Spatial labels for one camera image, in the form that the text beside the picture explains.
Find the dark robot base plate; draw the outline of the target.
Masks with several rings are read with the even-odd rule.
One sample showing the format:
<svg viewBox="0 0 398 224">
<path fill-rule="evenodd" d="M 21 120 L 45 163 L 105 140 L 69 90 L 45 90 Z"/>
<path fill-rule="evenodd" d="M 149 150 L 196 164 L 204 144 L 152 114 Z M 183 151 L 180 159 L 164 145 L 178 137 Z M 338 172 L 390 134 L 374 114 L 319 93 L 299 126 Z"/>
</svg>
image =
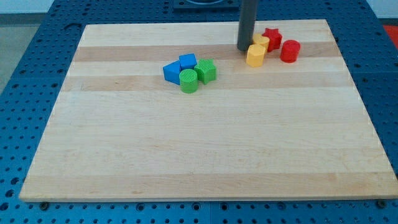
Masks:
<svg viewBox="0 0 398 224">
<path fill-rule="evenodd" d="M 240 0 L 173 0 L 173 11 L 205 11 L 213 9 L 239 9 Z"/>
</svg>

